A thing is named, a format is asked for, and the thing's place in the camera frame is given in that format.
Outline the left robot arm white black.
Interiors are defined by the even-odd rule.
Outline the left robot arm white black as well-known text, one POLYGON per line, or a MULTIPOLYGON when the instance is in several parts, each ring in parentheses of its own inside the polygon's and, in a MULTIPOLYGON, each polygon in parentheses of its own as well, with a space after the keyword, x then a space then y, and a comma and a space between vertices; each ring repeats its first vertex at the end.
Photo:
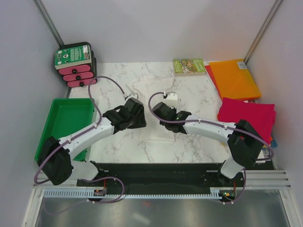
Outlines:
POLYGON ((60 185, 70 177, 83 178, 93 186, 104 181, 104 175, 92 162, 75 162, 74 158, 101 139, 125 129, 146 127, 143 104, 131 97, 124 105, 106 111, 97 122, 59 139, 51 136, 45 140, 37 161, 53 185, 60 185))

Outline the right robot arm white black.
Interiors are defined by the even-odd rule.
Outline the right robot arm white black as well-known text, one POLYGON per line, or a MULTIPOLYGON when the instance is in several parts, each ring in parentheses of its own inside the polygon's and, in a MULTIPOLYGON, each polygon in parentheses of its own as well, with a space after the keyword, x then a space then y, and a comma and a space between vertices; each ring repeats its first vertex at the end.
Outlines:
POLYGON ((217 174, 217 181, 222 186, 232 183, 244 168, 253 167, 264 145, 261 136, 246 120, 238 123, 208 121, 187 111, 177 112, 163 102, 156 104, 151 111, 169 131, 199 135, 228 145, 231 156, 223 162, 217 174))

